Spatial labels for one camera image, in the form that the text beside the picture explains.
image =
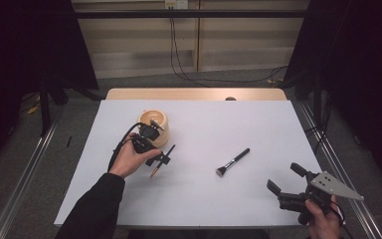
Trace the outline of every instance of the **person's arm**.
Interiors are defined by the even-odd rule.
[[[124,179],[160,152],[153,149],[136,153],[128,137],[110,171],[77,201],[56,238],[112,238]]]
[[[309,233],[311,239],[338,239],[340,234],[340,221],[336,214],[329,212],[324,215],[322,210],[312,201],[306,200],[305,206],[313,215],[309,222]],[[337,206],[331,203],[330,206],[337,211]]]

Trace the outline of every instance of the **human hand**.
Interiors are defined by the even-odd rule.
[[[336,197],[331,196],[331,201],[336,202]],[[309,221],[309,233],[311,239],[337,239],[339,238],[340,225],[339,218],[333,212],[324,215],[321,208],[319,208],[311,200],[305,201],[305,206],[311,212],[313,218]],[[334,203],[330,205],[335,211],[337,206]]]
[[[120,149],[109,173],[126,178],[136,171],[144,161],[161,153],[160,149],[152,149],[144,153],[137,153],[130,140],[133,135],[135,135],[134,132],[126,137],[125,144]]]

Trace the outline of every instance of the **black sleeve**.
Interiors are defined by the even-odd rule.
[[[76,203],[56,238],[112,238],[125,181],[105,173]]]

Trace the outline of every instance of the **gray floor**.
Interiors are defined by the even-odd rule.
[[[243,83],[243,81],[261,79],[270,72],[271,70],[211,72],[189,74],[189,77],[241,81],[240,83],[201,82],[210,87],[268,88],[276,84],[271,85],[266,81],[254,83]],[[275,79],[281,79],[283,75],[284,72],[280,72]],[[95,93],[101,96],[105,96],[109,89],[116,87],[202,87],[174,75],[99,80],[99,85],[100,90]],[[5,238],[53,238],[58,231],[53,221],[82,154],[99,105],[75,92],[67,91],[67,93],[70,101],[65,106],[51,104],[52,116],[60,114],[60,121],[43,158],[35,167],[33,180],[21,198],[22,203],[15,208],[14,217],[10,218],[13,219],[10,220],[12,223],[9,224],[8,230],[2,232],[4,236],[1,238],[5,235]],[[301,102],[294,100],[293,89],[286,90],[286,96],[293,101],[302,127],[309,128],[300,109]],[[23,102],[22,109],[29,107],[33,100],[34,98],[31,98]],[[35,151],[40,132],[40,110],[32,115],[22,113],[19,124],[0,152],[0,213]],[[375,165],[368,149],[355,142],[354,133],[334,107],[331,109],[327,138],[350,175],[355,188],[365,197],[365,204],[382,233],[382,172]],[[313,134],[308,136],[308,140],[313,147],[316,145]],[[317,158],[323,169],[330,170],[330,165],[324,159],[321,150],[318,151]],[[366,238],[363,227],[348,201],[340,199],[338,202],[346,213],[347,227],[354,238]],[[274,239],[305,238],[308,235],[305,227],[273,228],[269,232]],[[125,235],[126,231],[119,229],[115,238],[124,238]],[[342,236],[348,238],[343,230]]]

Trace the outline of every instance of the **brush bristles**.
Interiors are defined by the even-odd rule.
[[[223,174],[225,174],[226,172],[226,167],[219,167],[217,170],[216,170],[216,173],[219,175],[219,176],[223,176]]]

